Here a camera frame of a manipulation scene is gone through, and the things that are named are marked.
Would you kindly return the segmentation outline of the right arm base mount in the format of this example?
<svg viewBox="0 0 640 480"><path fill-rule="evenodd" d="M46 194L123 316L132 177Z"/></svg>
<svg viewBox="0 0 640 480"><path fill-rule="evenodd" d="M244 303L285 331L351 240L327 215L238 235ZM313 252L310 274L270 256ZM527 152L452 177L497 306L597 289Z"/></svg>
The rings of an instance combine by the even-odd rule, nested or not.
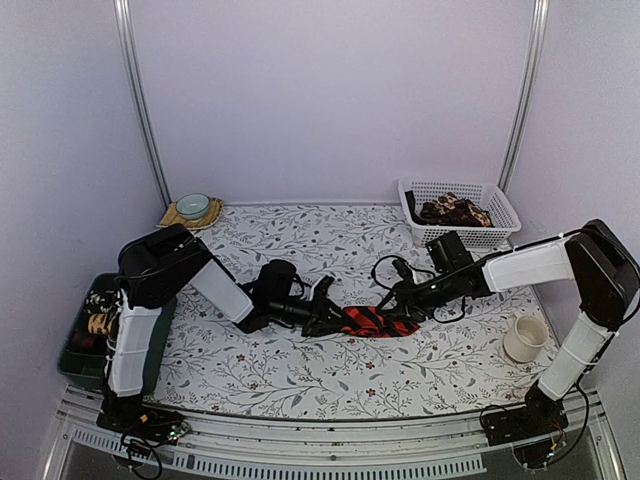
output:
<svg viewBox="0 0 640 480"><path fill-rule="evenodd" d="M538 382L532 385L518 408L507 409L502 405L490 404L481 410L479 422L489 445L514 443L546 435L546 440L514 447L516 461L526 470L537 471L563 460L580 443L590 416L588 395L578 382L573 389L582 396L585 413L583 425L570 446L566 445L569 421L564 409L564 397L551 399L542 392Z"/></svg>

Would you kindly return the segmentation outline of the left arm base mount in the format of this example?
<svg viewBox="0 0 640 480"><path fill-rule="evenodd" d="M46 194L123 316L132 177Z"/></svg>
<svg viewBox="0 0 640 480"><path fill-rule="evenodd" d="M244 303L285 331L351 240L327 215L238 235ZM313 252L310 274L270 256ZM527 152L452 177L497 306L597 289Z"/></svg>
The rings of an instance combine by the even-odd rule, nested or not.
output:
<svg viewBox="0 0 640 480"><path fill-rule="evenodd" d="M135 465L135 457L146 456L154 462L157 467L154 478L158 478L163 471L159 449L175 446L191 432L186 418L177 411L144 406L141 394L118 397L110 390L104 394L96 424L120 435L120 445L124 447L129 466L141 479L144 476Z"/></svg>

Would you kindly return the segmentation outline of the red black striped tie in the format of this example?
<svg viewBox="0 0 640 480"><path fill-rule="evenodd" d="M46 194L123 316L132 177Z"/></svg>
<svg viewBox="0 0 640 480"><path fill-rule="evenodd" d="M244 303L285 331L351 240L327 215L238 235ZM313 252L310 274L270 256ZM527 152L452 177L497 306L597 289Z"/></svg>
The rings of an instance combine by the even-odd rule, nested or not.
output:
<svg viewBox="0 0 640 480"><path fill-rule="evenodd" d="M415 322L380 315L375 307L350 306L343 309L348 317L340 333L364 338L410 336L420 329Z"/></svg>

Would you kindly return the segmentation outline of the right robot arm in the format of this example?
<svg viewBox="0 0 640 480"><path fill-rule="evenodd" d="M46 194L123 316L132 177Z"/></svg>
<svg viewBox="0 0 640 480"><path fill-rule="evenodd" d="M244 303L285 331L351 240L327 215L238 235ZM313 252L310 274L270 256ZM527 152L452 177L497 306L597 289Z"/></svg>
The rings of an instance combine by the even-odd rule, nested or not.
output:
<svg viewBox="0 0 640 480"><path fill-rule="evenodd" d="M639 263L601 219L509 250L473 258L458 235L446 233L427 246L436 274L417 283L403 258L400 280L387 297L402 311L430 315L448 302L533 287L544 299L568 294L576 318L567 322L561 347L536 380L533 400L517 415L517 427L537 436L552 424L562 399L598 363L612 338L639 312Z"/></svg>

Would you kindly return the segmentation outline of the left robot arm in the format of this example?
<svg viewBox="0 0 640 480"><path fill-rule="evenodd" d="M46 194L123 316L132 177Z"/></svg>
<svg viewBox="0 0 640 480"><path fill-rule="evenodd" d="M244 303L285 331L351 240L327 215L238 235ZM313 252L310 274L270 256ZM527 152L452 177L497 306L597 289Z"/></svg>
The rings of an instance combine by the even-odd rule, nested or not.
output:
<svg viewBox="0 0 640 480"><path fill-rule="evenodd" d="M302 336L338 333L349 316L328 297L333 278L326 276L294 295L301 281L295 266L272 260L256 280L240 284L205 243L180 224L162 228L128 243L118 256L115 281L122 300L115 349L106 385L117 398L108 410L128 434L148 426L148 412L131 397L142 394L144 365L153 330L164 306L186 286L194 288L224 318L242 332L252 333L270 323L301 326Z"/></svg>

